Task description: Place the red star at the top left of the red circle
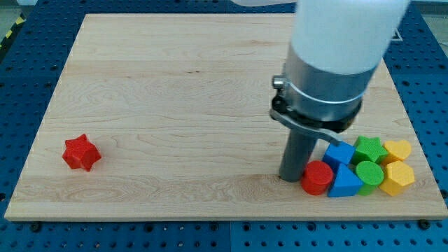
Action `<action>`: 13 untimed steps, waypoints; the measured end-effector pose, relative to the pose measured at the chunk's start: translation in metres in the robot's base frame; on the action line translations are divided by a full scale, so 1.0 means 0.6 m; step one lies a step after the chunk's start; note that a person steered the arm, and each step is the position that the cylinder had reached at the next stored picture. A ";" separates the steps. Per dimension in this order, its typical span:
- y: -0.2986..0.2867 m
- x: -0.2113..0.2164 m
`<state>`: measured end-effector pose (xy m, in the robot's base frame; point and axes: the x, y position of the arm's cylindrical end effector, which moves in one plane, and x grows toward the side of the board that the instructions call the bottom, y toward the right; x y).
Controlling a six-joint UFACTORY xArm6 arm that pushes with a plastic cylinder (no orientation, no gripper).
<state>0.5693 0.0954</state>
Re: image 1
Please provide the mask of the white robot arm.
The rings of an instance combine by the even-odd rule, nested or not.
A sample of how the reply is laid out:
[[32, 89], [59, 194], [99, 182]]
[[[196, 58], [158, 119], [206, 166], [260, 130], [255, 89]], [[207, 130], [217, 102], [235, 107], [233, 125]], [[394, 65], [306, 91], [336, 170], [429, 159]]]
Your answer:
[[300, 0], [288, 28], [296, 72], [375, 72], [409, 0]]

